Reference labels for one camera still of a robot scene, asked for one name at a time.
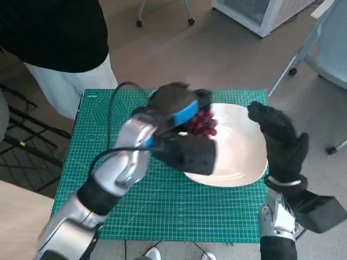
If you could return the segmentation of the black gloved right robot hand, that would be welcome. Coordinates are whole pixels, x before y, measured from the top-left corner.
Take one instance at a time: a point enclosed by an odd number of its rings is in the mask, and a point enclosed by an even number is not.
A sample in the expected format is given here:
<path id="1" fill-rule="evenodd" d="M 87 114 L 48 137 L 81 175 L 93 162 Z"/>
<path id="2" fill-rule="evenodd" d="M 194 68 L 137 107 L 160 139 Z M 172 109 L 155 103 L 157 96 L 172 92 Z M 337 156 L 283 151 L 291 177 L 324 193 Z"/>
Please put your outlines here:
<path id="1" fill-rule="evenodd" d="M 297 134 L 292 120 L 282 111 L 253 101 L 248 117 L 259 124 L 266 140 L 269 175 L 279 183 L 298 181 L 309 150 L 309 135 Z"/>

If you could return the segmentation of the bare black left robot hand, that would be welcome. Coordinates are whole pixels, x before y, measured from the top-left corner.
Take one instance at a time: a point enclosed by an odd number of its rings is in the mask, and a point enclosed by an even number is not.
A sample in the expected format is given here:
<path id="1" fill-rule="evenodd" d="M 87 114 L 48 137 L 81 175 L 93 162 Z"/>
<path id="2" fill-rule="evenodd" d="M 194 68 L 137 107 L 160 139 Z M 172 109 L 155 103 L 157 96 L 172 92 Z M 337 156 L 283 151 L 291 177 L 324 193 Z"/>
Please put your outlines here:
<path id="1" fill-rule="evenodd" d="M 193 118 L 209 112 L 212 93 L 206 89 L 189 89 L 183 82 L 159 87 L 148 98 L 147 105 L 137 107 L 132 115 L 147 115 L 157 127 L 157 134 L 168 131 L 188 132 Z"/>

